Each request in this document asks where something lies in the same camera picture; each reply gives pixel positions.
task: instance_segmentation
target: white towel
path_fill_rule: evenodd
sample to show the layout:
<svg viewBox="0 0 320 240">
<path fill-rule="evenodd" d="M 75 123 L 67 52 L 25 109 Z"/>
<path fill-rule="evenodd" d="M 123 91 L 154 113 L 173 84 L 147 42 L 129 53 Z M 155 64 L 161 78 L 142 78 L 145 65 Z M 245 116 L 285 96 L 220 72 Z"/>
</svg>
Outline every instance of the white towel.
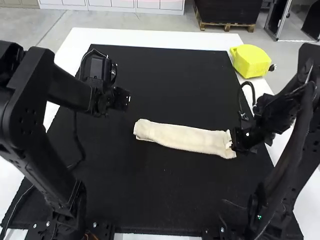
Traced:
<svg viewBox="0 0 320 240">
<path fill-rule="evenodd" d="M 225 159 L 235 158 L 231 149 L 230 131 L 210 131 L 189 126 L 172 125 L 139 119 L 133 129 L 136 139 L 203 154 L 215 154 Z"/>
</svg>

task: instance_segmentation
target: black box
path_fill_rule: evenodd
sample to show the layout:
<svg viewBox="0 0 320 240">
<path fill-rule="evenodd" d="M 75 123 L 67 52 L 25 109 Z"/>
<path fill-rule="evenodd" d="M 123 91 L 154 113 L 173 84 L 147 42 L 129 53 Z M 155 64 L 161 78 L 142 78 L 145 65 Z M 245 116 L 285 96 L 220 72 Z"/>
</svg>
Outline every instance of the black box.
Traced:
<svg viewBox="0 0 320 240">
<path fill-rule="evenodd" d="M 263 0 L 195 0 L 204 23 L 255 24 Z"/>
</svg>

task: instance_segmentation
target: white cabinet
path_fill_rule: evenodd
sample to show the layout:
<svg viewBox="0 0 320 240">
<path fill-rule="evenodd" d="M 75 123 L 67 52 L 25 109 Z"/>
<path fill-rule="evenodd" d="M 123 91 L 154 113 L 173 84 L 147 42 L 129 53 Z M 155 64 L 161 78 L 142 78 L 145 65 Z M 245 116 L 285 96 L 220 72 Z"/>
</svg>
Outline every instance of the white cabinet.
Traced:
<svg viewBox="0 0 320 240">
<path fill-rule="evenodd" d="M 160 0 L 137 0 L 139 9 L 160 9 Z"/>
<path fill-rule="evenodd" d="M 111 6 L 118 8 L 134 8 L 135 2 L 134 0 L 111 0 Z"/>
<path fill-rule="evenodd" d="M 62 0 L 63 5 L 77 5 L 77 6 L 85 6 L 85 0 Z"/>
<path fill-rule="evenodd" d="M 5 4 L 20 4 L 19 0 L 4 0 Z"/>
<path fill-rule="evenodd" d="M 183 0 L 160 0 L 160 9 L 182 10 Z"/>
<path fill-rule="evenodd" d="M 62 5 L 62 0 L 40 0 L 40 4 L 57 4 Z"/>
<path fill-rule="evenodd" d="M 185 0 L 0 0 L 38 1 L 41 9 L 183 15 Z"/>
<path fill-rule="evenodd" d="M 89 6 L 111 7 L 111 0 L 88 0 Z"/>
</svg>

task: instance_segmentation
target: gray floor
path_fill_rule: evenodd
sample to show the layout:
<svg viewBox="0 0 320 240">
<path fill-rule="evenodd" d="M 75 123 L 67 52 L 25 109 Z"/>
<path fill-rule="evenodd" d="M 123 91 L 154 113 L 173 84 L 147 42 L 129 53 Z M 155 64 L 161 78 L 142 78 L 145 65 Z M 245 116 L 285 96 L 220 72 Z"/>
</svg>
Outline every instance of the gray floor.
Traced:
<svg viewBox="0 0 320 240">
<path fill-rule="evenodd" d="M 242 27 L 231 28 L 246 44 L 264 49 L 277 64 L 275 72 L 265 77 L 274 93 L 277 93 L 291 79 L 297 70 L 298 49 L 302 43 L 274 42 L 264 31 L 267 13 L 259 15 L 254 33 Z M 302 21 L 291 14 L 285 22 L 282 38 L 308 39 L 299 30 Z M 29 48 L 40 46 L 56 52 L 73 27 L 104 29 L 139 29 L 160 31 L 200 32 L 191 1 L 185 4 L 185 14 L 160 15 L 146 13 L 122 13 L 105 11 L 73 11 L 0 8 L 0 39 L 17 42 Z M 221 27 L 206 32 L 223 33 Z"/>
</svg>

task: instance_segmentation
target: wooden pallet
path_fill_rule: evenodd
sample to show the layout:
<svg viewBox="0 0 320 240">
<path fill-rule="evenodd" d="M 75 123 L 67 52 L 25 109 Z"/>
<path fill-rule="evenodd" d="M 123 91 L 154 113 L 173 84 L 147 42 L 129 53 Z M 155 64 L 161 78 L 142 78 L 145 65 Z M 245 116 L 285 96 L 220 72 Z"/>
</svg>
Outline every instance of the wooden pallet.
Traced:
<svg viewBox="0 0 320 240">
<path fill-rule="evenodd" d="M 247 27 L 249 33 L 253 33 L 255 31 L 256 24 L 242 24 L 242 23 L 222 23 L 222 22 L 203 22 L 201 20 L 198 8 L 196 4 L 193 3 L 193 8 L 195 11 L 195 17 L 198 21 L 199 27 L 201 31 L 206 30 L 207 26 L 224 26 L 224 31 L 229 32 L 231 26 L 235 27 Z"/>
</svg>

